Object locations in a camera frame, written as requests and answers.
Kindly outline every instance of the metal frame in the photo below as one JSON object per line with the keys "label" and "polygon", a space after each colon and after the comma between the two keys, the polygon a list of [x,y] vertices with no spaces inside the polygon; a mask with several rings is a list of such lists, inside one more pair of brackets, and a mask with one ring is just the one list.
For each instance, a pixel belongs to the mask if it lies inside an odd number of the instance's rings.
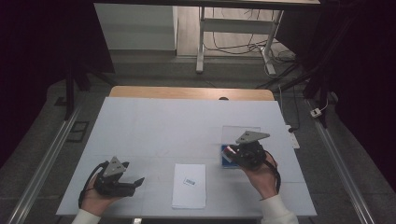
{"label": "metal frame", "polygon": [[[306,100],[305,102],[308,110],[314,109],[314,107],[308,100]],[[344,184],[346,192],[349,195],[353,206],[355,207],[356,214],[361,220],[361,223],[375,224],[370,209],[368,208],[366,201],[364,201],[364,198],[361,195],[361,191],[359,190],[358,186],[356,186],[355,181],[352,178],[352,174],[348,171],[347,166],[340,154],[340,151],[332,140],[332,136],[330,135],[329,131],[323,128],[318,119],[315,119],[315,125],[318,129],[318,133],[320,134],[323,144],[329,152],[332,163],[334,164],[334,167],[337,170],[337,173],[339,174],[341,181]]]}
{"label": "metal frame", "polygon": [[261,48],[262,57],[265,61],[265,67],[270,76],[276,74],[275,68],[271,62],[269,52],[275,38],[277,27],[282,17],[283,11],[277,11],[273,21],[244,21],[244,20],[229,20],[229,19],[214,19],[205,18],[205,7],[201,9],[200,15],[200,29],[199,29],[199,44],[197,52],[196,73],[204,72],[204,33],[237,33],[237,34],[257,34],[268,35],[265,48]]}
{"label": "metal frame", "polygon": [[265,2],[254,0],[94,0],[94,3],[127,4],[127,5],[153,5],[153,6],[180,6],[180,7],[229,7],[229,8],[255,8],[271,10],[301,10],[301,11],[331,11],[346,6],[339,4],[312,4],[293,2]]}
{"label": "metal frame", "polygon": [[69,120],[65,120],[57,132],[55,138],[53,139],[49,149],[35,170],[35,174],[27,185],[25,191],[23,192],[20,200],[14,208],[14,211],[11,213],[7,223],[8,224],[17,224],[23,223],[26,219],[27,215],[30,212],[30,209],[35,202],[35,199],[44,185],[45,180],[47,179],[48,174],[50,173],[50,169],[52,168],[53,163],[55,163],[56,158],[58,157],[59,152],[61,151],[62,146],[64,145],[64,141],[66,140],[67,135],[69,134],[74,121],[76,120],[79,111],[82,108],[82,105],[85,102],[86,98],[85,92],[83,92],[78,97],[76,103],[76,109],[71,114]]}

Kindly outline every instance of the robotic arm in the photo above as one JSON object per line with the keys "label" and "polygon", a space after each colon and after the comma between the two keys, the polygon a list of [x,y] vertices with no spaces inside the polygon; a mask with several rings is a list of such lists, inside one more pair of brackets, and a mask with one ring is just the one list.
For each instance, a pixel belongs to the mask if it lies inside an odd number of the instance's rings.
{"label": "robotic arm", "polygon": [[96,168],[92,171],[90,177],[87,179],[84,189],[79,194],[78,207],[81,207],[86,188],[90,183],[93,175],[99,168],[102,168],[102,170],[99,172],[98,176],[96,177],[95,183],[93,184],[93,187],[96,189],[96,191],[98,191],[99,194],[111,197],[134,196],[135,189],[142,185],[145,178],[140,178],[136,180],[133,184],[120,183],[119,179],[123,175],[123,172],[126,171],[128,165],[129,162],[126,161],[121,163],[117,159],[117,157],[113,157],[110,162],[105,161],[96,166]]}
{"label": "robotic arm", "polygon": [[238,145],[227,146],[221,154],[227,161],[234,161],[239,166],[243,166],[252,171],[258,170],[262,164],[267,165],[276,177],[276,191],[279,192],[281,183],[279,171],[276,166],[267,160],[267,153],[271,157],[272,155],[259,143],[260,139],[269,136],[269,133],[246,131],[235,141]]}

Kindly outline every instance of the aluminum rail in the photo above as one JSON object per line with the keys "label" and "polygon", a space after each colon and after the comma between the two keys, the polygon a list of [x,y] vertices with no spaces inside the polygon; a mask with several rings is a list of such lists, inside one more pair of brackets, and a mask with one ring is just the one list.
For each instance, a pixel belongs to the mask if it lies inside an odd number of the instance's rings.
{"label": "aluminum rail", "polygon": [[[315,109],[308,100],[305,101],[309,110]],[[351,173],[348,171],[347,166],[337,148],[332,136],[327,129],[324,129],[318,119],[315,119],[315,125],[318,129],[320,137],[329,152],[332,163],[334,164],[337,173],[339,174],[341,181],[344,184],[347,194],[349,195],[351,202],[356,210],[356,213],[361,220],[362,224],[375,224],[373,216],[367,206],[366,201],[364,201],[361,191],[356,186]]]}
{"label": "aluminum rail", "polygon": [[47,179],[48,174],[50,173],[50,169],[52,168],[53,163],[55,163],[56,158],[58,157],[59,152],[61,151],[62,146],[64,145],[64,141],[66,140],[67,135],[69,134],[71,128],[73,127],[73,123],[75,122],[78,113],[80,112],[82,105],[86,99],[85,92],[81,92],[76,101],[76,109],[70,116],[69,120],[63,122],[61,128],[57,132],[55,138],[53,139],[49,149],[35,170],[35,174],[27,185],[25,191],[23,192],[20,200],[14,208],[11,216],[9,217],[7,223],[8,224],[22,224],[26,219],[27,215],[30,212],[30,209],[35,202],[35,199],[44,185],[44,182]]}

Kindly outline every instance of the white table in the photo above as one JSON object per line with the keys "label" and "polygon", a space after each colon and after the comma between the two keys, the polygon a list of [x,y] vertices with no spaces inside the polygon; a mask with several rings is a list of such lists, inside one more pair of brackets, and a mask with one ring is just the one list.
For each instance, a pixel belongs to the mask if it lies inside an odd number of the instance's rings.
{"label": "white table", "polygon": [[[107,217],[261,217],[260,195],[243,172],[221,168],[223,126],[271,134],[260,142],[279,164],[285,205],[297,216],[316,214],[277,102],[107,97],[57,215],[75,215],[92,169],[117,156],[130,162],[120,182],[146,179],[134,197],[110,206]],[[176,163],[206,165],[205,209],[172,208]]]}

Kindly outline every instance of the human hand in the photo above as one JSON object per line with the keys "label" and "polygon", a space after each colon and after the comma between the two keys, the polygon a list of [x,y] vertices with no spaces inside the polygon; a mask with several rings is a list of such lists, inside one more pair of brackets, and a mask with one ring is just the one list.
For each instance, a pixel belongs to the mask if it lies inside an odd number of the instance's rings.
{"label": "human hand", "polygon": [[[265,152],[265,154],[267,156],[267,160],[277,167],[277,163],[274,158],[268,152]],[[247,175],[251,185],[260,193],[264,200],[277,195],[276,177],[267,165],[262,164],[254,171],[242,166],[241,169]]]}
{"label": "human hand", "polygon": [[115,201],[121,199],[120,197],[111,197],[99,194],[93,187],[97,174],[91,179],[88,187],[85,189],[84,200],[82,201],[81,209],[101,217],[105,210]]}

